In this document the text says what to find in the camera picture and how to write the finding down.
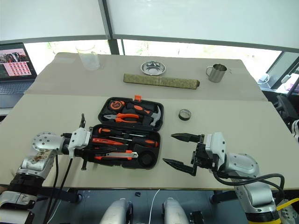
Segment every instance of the laptop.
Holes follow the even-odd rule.
[[[23,43],[0,44],[0,108],[11,108],[36,78]]]

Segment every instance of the stainless steel cup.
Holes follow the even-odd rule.
[[[209,76],[209,80],[213,83],[218,83],[222,80],[224,73],[227,71],[227,67],[222,64],[214,64],[213,66],[208,66],[206,69],[206,75]]]

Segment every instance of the open tool case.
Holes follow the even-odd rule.
[[[102,124],[90,128],[91,147],[95,150],[111,148],[114,151],[105,154],[105,157],[89,156],[88,161],[109,166],[122,165],[124,168],[152,168],[158,160],[161,139],[157,131],[163,124],[163,113],[162,104],[142,100],[141,96],[135,96],[135,99],[109,98],[98,115]],[[124,158],[119,156],[118,158],[118,153],[121,152],[131,153],[133,156]]]

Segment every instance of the floor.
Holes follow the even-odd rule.
[[[156,190],[85,190],[80,191],[83,200],[78,204],[61,202],[51,224],[99,224],[112,202],[126,198],[134,206],[132,224],[147,224],[150,207]],[[248,221],[237,200],[212,205],[209,196],[212,191],[161,190],[158,192],[152,210],[151,224],[162,224],[162,203],[168,198],[176,199],[183,207],[187,217],[192,211],[203,213],[205,224],[247,224]],[[37,202],[32,212],[35,213],[33,224],[43,222],[47,201]]]

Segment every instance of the white roller blind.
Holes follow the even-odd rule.
[[[107,0],[115,36],[299,49],[299,0]]]
[[[97,0],[0,0],[0,41],[105,35]]]

